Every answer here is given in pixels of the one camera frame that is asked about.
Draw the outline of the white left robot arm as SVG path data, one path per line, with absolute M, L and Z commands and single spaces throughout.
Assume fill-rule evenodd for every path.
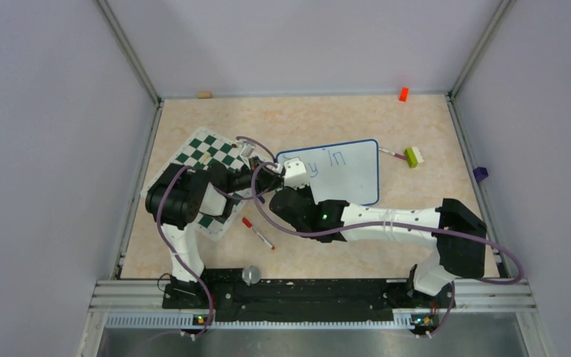
M 241 202 L 233 194 L 251 187 L 253 170 L 244 164 L 229 169 L 214 161 L 203 169 L 170 164 L 146 192 L 145 208 L 164 235 L 170 249 L 172 273 L 170 294 L 179 294 L 191 307 L 208 299 L 208 287 L 198 279 L 204 271 L 196 243 L 198 215 L 228 219 Z

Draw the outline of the blue framed whiteboard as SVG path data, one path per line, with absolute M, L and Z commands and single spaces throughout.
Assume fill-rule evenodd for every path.
M 374 205 L 380 199 L 379 144 L 369 138 L 279 152 L 280 163 L 299 158 L 311 179 L 314 200 Z

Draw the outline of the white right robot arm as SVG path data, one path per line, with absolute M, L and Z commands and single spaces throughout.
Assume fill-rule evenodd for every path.
M 274 195 L 269 209 L 299 236 L 323 243 L 377 240 L 430 249 L 412 268 L 406 286 L 415 306 L 427 306 L 457 278 L 485 274 L 486 225 L 457 199 L 445 198 L 435 208 L 393 210 L 345 200 L 315 202 L 309 189 L 286 187 Z

